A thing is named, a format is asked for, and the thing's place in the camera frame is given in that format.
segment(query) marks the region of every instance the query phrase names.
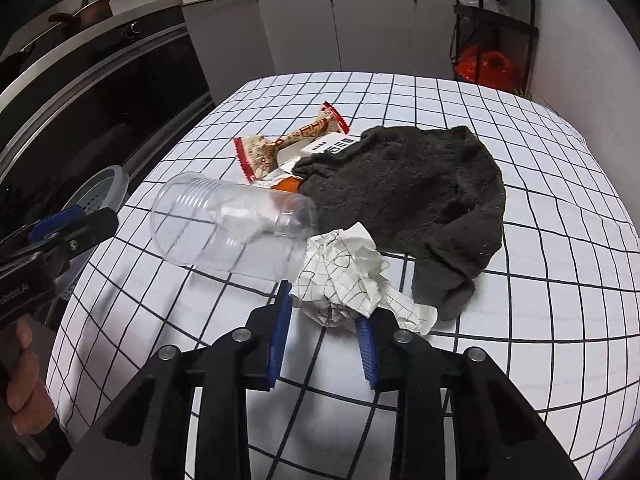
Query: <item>countertop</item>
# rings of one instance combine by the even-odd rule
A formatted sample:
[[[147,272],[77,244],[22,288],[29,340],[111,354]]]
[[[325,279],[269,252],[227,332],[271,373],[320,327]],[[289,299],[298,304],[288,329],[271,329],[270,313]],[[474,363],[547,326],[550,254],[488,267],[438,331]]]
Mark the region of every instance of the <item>countertop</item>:
[[[598,478],[640,417],[640,248],[628,214],[580,133],[553,112],[504,92],[405,75],[248,82],[165,156],[120,211],[118,233],[98,247],[69,303],[47,375],[60,423],[80,438],[161,346],[212,344],[273,297],[272,282],[162,261],[150,209],[162,184],[183,171],[244,182],[232,138],[276,138],[311,122],[325,100],[352,133],[462,124],[489,149],[507,191],[503,247],[459,318],[438,322],[427,340],[456,352],[484,348],[580,473]],[[386,277],[410,294],[412,257],[385,257]],[[386,480],[395,409],[393,394],[369,389],[353,334],[294,310],[276,388],[248,392],[253,478],[271,470],[276,480]],[[198,414],[196,396],[187,478]],[[445,435],[447,478],[455,478],[450,415]]]

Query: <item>colander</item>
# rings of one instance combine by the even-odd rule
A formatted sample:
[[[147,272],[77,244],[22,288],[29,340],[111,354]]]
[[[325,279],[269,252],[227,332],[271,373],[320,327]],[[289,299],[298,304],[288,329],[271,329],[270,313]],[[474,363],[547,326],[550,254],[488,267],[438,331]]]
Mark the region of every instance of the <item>colander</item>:
[[[117,212],[125,202],[128,186],[129,175],[124,173],[120,166],[110,166],[82,184],[62,209],[79,205],[82,206],[85,215],[103,207],[109,207]],[[71,298],[76,281],[94,251],[95,248],[76,256],[71,260],[67,271],[58,276],[56,293],[60,298],[64,300]]]

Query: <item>finger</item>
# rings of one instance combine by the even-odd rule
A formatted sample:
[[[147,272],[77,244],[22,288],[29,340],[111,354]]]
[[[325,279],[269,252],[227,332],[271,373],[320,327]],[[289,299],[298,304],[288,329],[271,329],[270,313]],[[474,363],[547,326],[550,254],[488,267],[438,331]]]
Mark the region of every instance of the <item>finger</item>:
[[[41,380],[24,407],[11,418],[16,433],[33,435],[43,431],[53,420],[53,402]]]
[[[39,373],[40,364],[36,353],[31,348],[23,350],[6,389],[6,403],[14,412],[20,410],[31,397]]]
[[[20,348],[25,349],[33,340],[33,332],[31,331],[31,327],[29,326],[29,321],[27,321],[26,317],[21,317],[18,321],[15,322],[15,335],[20,341]]]

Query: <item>clear plastic cup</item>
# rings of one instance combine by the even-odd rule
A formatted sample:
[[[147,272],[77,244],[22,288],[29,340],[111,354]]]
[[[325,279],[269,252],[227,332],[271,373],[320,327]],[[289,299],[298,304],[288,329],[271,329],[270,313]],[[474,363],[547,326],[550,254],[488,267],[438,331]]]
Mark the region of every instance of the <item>clear plastic cup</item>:
[[[164,184],[151,213],[151,236],[168,262],[276,282],[296,279],[317,232],[310,198],[200,173]]]

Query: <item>orange object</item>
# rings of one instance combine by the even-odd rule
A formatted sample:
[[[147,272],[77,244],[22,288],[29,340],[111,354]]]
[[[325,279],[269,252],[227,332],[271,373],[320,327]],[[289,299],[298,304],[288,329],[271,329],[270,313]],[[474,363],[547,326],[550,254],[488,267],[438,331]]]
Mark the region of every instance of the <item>orange object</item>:
[[[455,71],[469,83],[513,93],[518,87],[518,69],[497,50],[480,54],[480,77],[476,81],[476,58],[478,46],[472,45],[460,56]]]
[[[296,176],[288,176],[284,180],[279,181],[275,186],[271,186],[271,189],[277,189],[280,191],[289,191],[290,193],[297,193],[300,181]]]

